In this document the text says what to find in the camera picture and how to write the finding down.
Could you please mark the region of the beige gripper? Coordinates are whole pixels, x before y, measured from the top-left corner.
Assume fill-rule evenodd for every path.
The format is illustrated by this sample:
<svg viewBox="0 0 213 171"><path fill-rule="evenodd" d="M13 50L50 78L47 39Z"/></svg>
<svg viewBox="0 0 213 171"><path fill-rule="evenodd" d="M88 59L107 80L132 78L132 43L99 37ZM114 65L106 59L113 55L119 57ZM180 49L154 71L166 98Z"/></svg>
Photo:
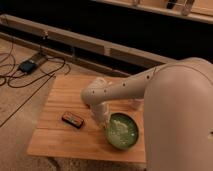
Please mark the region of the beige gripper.
<svg viewBox="0 0 213 171"><path fill-rule="evenodd" d="M97 122L97 126L100 129L103 129L104 124L104 129L108 129L110 127L110 120L109 120L109 105L106 102L92 105L91 106L91 112L92 112L92 117L94 120Z"/></svg>

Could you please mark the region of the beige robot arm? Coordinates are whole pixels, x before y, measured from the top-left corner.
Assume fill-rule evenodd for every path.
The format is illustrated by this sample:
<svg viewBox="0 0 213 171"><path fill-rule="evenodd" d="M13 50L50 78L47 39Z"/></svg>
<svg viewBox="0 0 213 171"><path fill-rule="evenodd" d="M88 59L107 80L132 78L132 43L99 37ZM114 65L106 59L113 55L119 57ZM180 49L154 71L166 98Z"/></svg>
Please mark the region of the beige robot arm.
<svg viewBox="0 0 213 171"><path fill-rule="evenodd" d="M111 100L144 101L147 171L213 171L213 64L202 58L155 66L108 84L96 79L81 93L93 115Z"/></svg>

